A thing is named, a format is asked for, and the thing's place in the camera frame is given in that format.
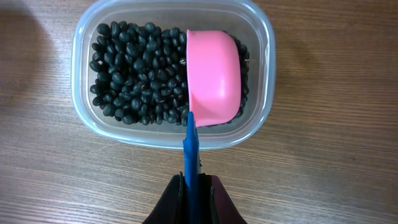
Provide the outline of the pink scoop with blue handle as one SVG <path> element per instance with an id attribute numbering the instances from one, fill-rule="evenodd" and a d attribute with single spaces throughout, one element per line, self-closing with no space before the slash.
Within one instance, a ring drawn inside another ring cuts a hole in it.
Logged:
<path id="1" fill-rule="evenodd" d="M 187 31 L 187 83 L 189 114 L 183 140 L 187 218 L 200 223 L 197 128 L 232 120 L 241 101 L 241 75 L 237 46 L 219 30 Z"/>

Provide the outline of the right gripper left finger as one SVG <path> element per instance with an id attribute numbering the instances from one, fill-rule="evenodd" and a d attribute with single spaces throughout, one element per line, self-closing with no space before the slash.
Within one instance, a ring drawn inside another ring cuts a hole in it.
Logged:
<path id="1" fill-rule="evenodd" d="M 174 175 L 159 201 L 143 224 L 181 224 L 183 222 L 184 180 L 182 173 Z"/>

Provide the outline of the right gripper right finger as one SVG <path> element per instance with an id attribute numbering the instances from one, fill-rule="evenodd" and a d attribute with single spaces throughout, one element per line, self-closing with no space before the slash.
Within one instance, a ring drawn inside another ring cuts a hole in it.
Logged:
<path id="1" fill-rule="evenodd" d="M 202 224 L 247 224 L 216 175 L 198 175 Z"/>

